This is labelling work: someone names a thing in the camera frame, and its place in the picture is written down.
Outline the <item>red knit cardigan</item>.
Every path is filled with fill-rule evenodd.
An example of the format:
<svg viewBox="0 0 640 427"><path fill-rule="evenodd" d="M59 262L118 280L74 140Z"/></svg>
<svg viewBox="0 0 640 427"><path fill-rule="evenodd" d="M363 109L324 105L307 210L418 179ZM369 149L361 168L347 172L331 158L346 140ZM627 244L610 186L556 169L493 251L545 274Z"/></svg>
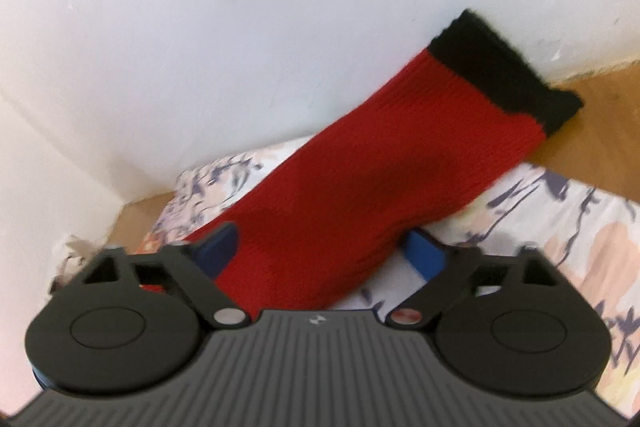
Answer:
<svg viewBox="0 0 640 427"><path fill-rule="evenodd" d="M250 315L326 309L407 231L469 205L581 108L464 11L221 213L239 248L215 284Z"/></svg>

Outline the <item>floral bed sheet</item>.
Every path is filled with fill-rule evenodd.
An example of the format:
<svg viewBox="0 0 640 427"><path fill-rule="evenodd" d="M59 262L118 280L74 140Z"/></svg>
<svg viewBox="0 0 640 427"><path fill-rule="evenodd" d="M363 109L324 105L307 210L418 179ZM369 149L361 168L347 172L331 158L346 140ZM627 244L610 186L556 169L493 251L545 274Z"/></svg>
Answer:
<svg viewBox="0 0 640 427"><path fill-rule="evenodd" d="M137 248L151 254L239 202L304 139L248 150L183 171L175 196ZM639 410L639 205L542 167L522 164L452 217L425 225L445 244L490 255L540 249L597 311L612 351L597 387L622 415Z"/></svg>

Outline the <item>white wall socket strip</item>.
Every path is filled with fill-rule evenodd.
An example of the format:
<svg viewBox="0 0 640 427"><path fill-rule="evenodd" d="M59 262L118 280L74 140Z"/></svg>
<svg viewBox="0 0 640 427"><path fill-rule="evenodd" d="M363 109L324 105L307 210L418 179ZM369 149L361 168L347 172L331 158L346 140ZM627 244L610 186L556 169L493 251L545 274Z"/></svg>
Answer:
<svg viewBox="0 0 640 427"><path fill-rule="evenodd" d="M53 296L70 283L86 265L96 257L99 246L81 239L76 235L67 235L53 249L53 275L49 284L48 295Z"/></svg>

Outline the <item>wooden bed frame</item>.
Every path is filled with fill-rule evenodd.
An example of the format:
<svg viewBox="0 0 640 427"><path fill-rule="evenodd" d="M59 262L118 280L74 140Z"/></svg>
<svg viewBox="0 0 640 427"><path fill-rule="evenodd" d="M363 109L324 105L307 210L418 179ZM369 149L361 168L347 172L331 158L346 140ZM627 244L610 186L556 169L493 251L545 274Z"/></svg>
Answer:
<svg viewBox="0 0 640 427"><path fill-rule="evenodd" d="M561 87L577 92L585 107L529 158L536 165L525 192L542 184L551 170L548 192L563 194L560 179L572 178L604 191L639 199L639 62L570 78ZM191 233L215 218L264 179L302 139L221 157L180 174L175 193L156 195L122 208L110 244L154 251L163 241Z"/></svg>

